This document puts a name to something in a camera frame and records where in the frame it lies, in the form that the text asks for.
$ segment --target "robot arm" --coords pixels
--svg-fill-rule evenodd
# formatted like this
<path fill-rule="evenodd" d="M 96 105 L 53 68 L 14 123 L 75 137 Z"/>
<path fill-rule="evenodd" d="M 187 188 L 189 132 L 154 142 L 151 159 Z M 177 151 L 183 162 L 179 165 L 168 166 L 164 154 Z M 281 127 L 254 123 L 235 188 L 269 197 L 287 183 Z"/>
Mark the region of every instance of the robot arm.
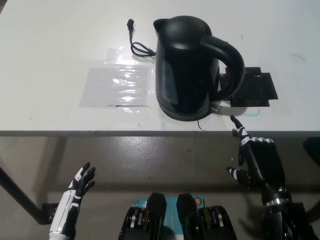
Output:
<path fill-rule="evenodd" d="M 76 222 L 83 196 L 89 188 L 95 185 L 95 181 L 91 181 L 95 176 L 95 167 L 84 176 L 89 167 L 90 162 L 87 162 L 63 193 L 50 227 L 50 240 L 73 240 L 75 238 Z"/>
<path fill-rule="evenodd" d="M 245 127 L 234 116 L 234 122 L 241 144 L 239 165 L 247 163 L 248 171 L 228 167 L 231 176 L 241 185 L 250 188 L 258 186 L 265 207 L 261 219 L 267 240 L 317 240 L 309 224 L 302 203 L 292 202 L 286 189 L 285 172 L 280 156 L 272 139 L 251 137 Z"/>

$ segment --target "white robotic hand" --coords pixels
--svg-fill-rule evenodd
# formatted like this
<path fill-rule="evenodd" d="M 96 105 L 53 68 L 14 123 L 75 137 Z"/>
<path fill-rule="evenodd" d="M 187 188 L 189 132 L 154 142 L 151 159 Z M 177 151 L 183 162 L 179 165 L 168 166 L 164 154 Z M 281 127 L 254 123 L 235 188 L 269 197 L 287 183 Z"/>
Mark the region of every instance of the white robotic hand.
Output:
<path fill-rule="evenodd" d="M 95 185 L 95 181 L 91 181 L 95 176 L 95 167 L 91 168 L 84 176 L 89 167 L 90 162 L 87 162 L 63 193 L 50 227 L 50 240 L 73 240 L 75 238 L 76 222 L 82 198 L 89 188 Z"/>

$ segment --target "black mat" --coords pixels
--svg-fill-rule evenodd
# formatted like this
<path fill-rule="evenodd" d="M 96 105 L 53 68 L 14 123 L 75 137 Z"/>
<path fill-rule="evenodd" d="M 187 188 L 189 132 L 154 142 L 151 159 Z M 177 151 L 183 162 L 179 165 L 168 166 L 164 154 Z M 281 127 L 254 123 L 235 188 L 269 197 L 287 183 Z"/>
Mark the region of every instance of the black mat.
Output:
<path fill-rule="evenodd" d="M 223 89 L 228 85 L 230 73 L 220 76 Z M 231 107 L 270 107 L 269 100 L 278 99 L 278 95 L 269 72 L 261 72 L 260 67 L 246 67 L 245 76 L 240 89 L 226 100 Z"/>

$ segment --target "white surface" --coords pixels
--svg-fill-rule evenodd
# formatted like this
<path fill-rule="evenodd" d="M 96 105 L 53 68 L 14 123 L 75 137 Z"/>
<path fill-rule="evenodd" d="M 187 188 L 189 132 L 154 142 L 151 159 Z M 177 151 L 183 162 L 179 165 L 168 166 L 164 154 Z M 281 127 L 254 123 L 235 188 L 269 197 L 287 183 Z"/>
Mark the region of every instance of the white surface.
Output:
<path fill-rule="evenodd" d="M 106 68 L 114 56 L 117 63 L 137 63 L 128 51 L 129 18 L 135 21 L 134 40 L 156 50 L 153 21 L 191 15 L 237 48 L 247 67 L 270 72 L 278 93 L 279 100 L 271 100 L 270 107 L 223 107 L 224 114 L 240 114 L 238 119 L 249 131 L 317 135 L 319 10 L 318 0 L 9 0 L 0 14 L 0 132 L 164 136 L 229 132 L 234 126 L 226 115 L 200 120 L 205 131 L 196 121 L 167 117 L 155 97 L 154 74 L 147 79 L 147 106 L 129 110 L 81 106 L 91 69 Z M 110 54 L 121 47 L 123 53 Z M 139 64 L 154 69 L 150 62 Z M 258 110 L 259 116 L 244 115 Z"/>

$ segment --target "power cord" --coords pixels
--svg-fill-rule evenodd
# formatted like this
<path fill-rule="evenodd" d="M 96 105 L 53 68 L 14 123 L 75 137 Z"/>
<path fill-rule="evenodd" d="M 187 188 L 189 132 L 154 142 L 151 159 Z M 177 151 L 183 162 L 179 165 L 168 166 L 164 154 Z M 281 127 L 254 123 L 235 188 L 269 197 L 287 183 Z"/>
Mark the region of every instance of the power cord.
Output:
<path fill-rule="evenodd" d="M 129 30 L 129 40 L 130 40 L 130 44 L 131 44 L 131 52 L 138 56 L 138 57 L 154 57 L 156 55 L 156 53 L 151 50 L 151 48 L 147 48 L 145 45 L 141 44 L 140 42 L 132 42 L 132 38 L 133 38 L 133 33 L 134 33 L 134 22 L 132 19 L 128 20 L 128 23 L 126 24 Z"/>

